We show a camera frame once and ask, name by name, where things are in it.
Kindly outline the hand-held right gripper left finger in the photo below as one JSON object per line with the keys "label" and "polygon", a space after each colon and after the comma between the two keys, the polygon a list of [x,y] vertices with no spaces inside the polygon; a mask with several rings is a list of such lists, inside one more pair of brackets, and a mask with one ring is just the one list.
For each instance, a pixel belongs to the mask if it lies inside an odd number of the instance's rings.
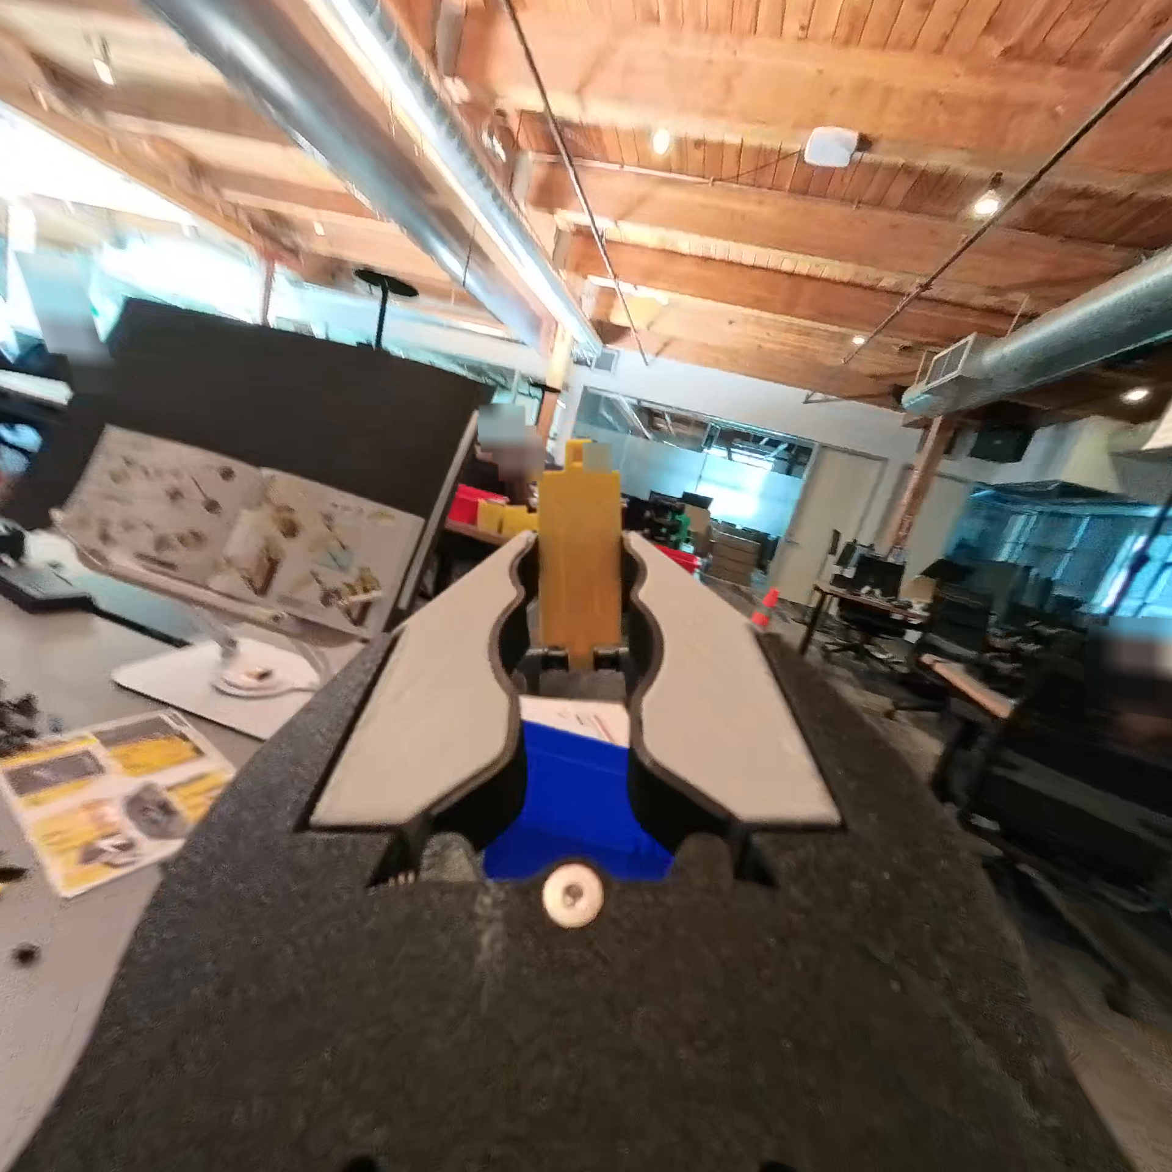
{"label": "hand-held right gripper left finger", "polygon": [[308,828],[433,830],[485,847],[523,805],[512,672],[529,649],[532,529],[512,536],[393,633],[357,716],[324,772]]}

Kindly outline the black partition panel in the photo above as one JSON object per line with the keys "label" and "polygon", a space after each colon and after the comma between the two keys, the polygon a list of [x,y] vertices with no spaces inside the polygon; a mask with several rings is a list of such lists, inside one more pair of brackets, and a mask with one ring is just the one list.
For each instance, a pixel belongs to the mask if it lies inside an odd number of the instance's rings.
{"label": "black partition panel", "polygon": [[106,423],[389,503],[424,520],[380,620],[406,616],[490,385],[374,345],[128,298],[89,398]]}

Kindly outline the open instruction booklet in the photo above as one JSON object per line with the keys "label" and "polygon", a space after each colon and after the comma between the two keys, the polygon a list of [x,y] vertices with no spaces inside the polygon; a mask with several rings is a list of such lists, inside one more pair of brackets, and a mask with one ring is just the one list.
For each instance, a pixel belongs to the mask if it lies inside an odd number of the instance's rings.
{"label": "open instruction booklet", "polygon": [[58,529],[131,579],[369,639],[389,616],[424,519],[283,470],[106,426]]}

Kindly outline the silver round duct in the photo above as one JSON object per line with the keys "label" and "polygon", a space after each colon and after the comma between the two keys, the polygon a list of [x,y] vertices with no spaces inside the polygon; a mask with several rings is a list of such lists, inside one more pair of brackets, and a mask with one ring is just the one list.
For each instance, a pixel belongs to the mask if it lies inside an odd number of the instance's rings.
{"label": "silver round duct", "polygon": [[899,405],[940,418],[1035,391],[1114,357],[1169,342],[1172,248],[1003,335],[969,335],[937,351]]}
{"label": "silver round duct", "polygon": [[383,3],[151,0],[182,42],[520,342],[602,337]]}

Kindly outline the yellow curved toy panel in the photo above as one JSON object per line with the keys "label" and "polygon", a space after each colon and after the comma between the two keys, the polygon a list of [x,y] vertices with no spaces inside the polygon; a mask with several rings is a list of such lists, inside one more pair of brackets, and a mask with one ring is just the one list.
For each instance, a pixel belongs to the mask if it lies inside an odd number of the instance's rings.
{"label": "yellow curved toy panel", "polygon": [[589,437],[539,481],[539,635],[569,669],[622,643],[622,476]]}

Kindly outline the yellow instruction leaflet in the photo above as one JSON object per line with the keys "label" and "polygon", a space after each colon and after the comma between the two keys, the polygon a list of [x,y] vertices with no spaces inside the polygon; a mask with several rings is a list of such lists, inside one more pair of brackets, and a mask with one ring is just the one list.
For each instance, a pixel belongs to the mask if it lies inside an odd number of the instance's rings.
{"label": "yellow instruction leaflet", "polygon": [[40,738],[0,764],[3,799],[63,898],[171,860],[232,778],[178,711]]}

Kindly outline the blue storage bin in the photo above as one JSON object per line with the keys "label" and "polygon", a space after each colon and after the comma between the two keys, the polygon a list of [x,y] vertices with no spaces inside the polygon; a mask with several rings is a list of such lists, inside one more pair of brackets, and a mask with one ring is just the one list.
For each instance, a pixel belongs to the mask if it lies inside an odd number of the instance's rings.
{"label": "blue storage bin", "polygon": [[485,847],[485,873],[520,883],[565,860],[614,878],[657,883],[669,850],[626,795],[629,716],[622,702],[520,696],[528,787],[518,817]]}

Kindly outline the black lamp pole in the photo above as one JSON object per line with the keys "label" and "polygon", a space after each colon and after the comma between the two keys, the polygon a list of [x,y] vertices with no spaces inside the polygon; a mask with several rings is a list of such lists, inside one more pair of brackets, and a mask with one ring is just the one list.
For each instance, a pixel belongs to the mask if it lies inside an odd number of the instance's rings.
{"label": "black lamp pole", "polygon": [[356,279],[369,287],[377,295],[377,317],[374,317],[374,331],[373,331],[373,350],[383,350],[383,328],[386,328],[386,308],[389,299],[414,299],[419,287],[401,279],[399,274],[377,272],[369,265],[356,265],[353,269]]}

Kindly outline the stack of cardboard boxes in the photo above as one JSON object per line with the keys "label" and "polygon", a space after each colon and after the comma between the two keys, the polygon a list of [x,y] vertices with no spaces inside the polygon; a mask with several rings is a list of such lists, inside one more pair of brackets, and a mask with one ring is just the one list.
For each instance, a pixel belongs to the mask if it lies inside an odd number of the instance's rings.
{"label": "stack of cardboard boxes", "polygon": [[758,537],[741,527],[711,520],[711,560],[708,576],[748,587],[758,567]]}

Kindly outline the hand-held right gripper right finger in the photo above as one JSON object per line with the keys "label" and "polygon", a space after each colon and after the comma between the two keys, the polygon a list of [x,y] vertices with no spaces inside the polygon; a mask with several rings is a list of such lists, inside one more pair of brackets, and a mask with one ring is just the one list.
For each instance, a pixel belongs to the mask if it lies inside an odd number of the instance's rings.
{"label": "hand-held right gripper right finger", "polygon": [[622,583],[636,822],[669,853],[701,834],[732,860],[757,830],[841,830],[748,616],[636,533],[622,536]]}

